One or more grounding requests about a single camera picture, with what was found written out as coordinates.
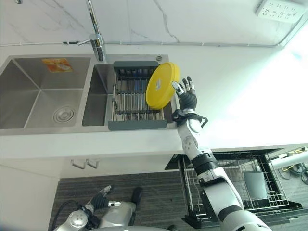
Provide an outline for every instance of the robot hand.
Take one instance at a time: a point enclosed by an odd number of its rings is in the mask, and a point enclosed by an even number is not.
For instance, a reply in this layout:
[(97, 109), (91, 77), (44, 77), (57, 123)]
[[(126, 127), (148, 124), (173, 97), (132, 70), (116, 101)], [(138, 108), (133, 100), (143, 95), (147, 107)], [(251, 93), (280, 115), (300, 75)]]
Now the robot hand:
[(183, 83), (186, 91), (180, 83), (177, 83), (176, 81), (172, 82), (172, 86), (179, 97), (180, 103), (180, 109), (177, 109), (172, 114), (172, 119), (177, 122), (178, 127), (189, 119), (191, 121), (195, 121), (195, 123), (201, 123), (204, 120), (201, 125), (201, 128), (203, 128), (203, 126), (207, 123), (207, 118), (194, 112), (197, 106), (197, 96), (193, 81), (189, 76), (187, 76), (187, 80), (183, 79)]
[(186, 92), (180, 83), (177, 83), (176, 81), (172, 82), (172, 86), (179, 97), (180, 108), (183, 111), (189, 109), (194, 111), (197, 106), (197, 96), (193, 81), (189, 76), (187, 76), (187, 80), (183, 79), (183, 83), (185, 85)]

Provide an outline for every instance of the orange label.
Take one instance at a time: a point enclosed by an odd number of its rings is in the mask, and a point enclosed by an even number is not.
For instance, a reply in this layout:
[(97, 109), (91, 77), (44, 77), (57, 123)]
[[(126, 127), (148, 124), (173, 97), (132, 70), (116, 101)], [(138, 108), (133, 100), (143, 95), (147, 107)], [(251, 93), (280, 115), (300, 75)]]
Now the orange label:
[(52, 73), (59, 73), (59, 72), (72, 72), (73, 68), (69, 64), (66, 58), (59, 58), (59, 59), (42, 59), (43, 63), (46, 64), (49, 71)]

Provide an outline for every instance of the stainless steel sink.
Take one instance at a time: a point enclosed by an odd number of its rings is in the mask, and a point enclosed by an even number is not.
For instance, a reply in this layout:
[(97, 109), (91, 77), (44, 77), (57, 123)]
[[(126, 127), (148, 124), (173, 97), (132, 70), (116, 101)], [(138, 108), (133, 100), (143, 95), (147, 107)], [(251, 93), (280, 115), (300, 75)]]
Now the stainless steel sink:
[(12, 59), (1, 74), (0, 128), (71, 127), (90, 58), (67, 58), (73, 71), (52, 73), (42, 58)]
[[(66, 58), (70, 72), (51, 72), (45, 58)], [(166, 55), (10, 56), (0, 70), (0, 135), (109, 131), (112, 121), (115, 61), (168, 61)], [(167, 128), (175, 128), (164, 110)]]

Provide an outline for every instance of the cabinet handle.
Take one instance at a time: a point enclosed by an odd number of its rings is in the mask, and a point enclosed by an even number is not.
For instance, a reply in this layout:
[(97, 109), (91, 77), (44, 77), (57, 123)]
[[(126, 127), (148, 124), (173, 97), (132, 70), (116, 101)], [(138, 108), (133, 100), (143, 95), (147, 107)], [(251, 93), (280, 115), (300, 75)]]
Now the cabinet handle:
[(72, 164), (72, 166), (80, 168), (80, 169), (85, 169), (86, 168), (86, 163), (85, 162), (83, 162), (83, 166), (80, 166), (80, 165), (75, 164), (74, 160), (71, 160), (71, 164)]
[(94, 165), (94, 164), (91, 164), (91, 163), (89, 162), (89, 159), (86, 159), (86, 163), (87, 163), (87, 165), (89, 165), (89, 166), (92, 167), (92, 168), (97, 169), (97, 167), (98, 167), (98, 161), (96, 161), (96, 164)]

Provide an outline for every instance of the faucet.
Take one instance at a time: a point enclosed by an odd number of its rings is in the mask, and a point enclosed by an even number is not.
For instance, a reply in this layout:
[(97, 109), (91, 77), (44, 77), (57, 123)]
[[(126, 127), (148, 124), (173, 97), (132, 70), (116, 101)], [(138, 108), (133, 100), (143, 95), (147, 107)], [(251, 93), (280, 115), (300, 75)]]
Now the faucet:
[(89, 13), (90, 13), (90, 17), (91, 17), (91, 20), (92, 20), (92, 23), (93, 23), (95, 34), (90, 34), (89, 39), (82, 41), (82, 42), (79, 42), (77, 44), (82, 45), (82, 44), (91, 42), (91, 45), (93, 47), (96, 59), (97, 59), (97, 61), (101, 62), (101, 61), (104, 60), (104, 56), (106, 54), (104, 40), (103, 40), (103, 37), (100, 33), (100, 30), (98, 29), (98, 24), (97, 24), (96, 16), (95, 16), (95, 13), (94, 13), (92, 1), (86, 0), (86, 3), (87, 3), (88, 10), (89, 10)]

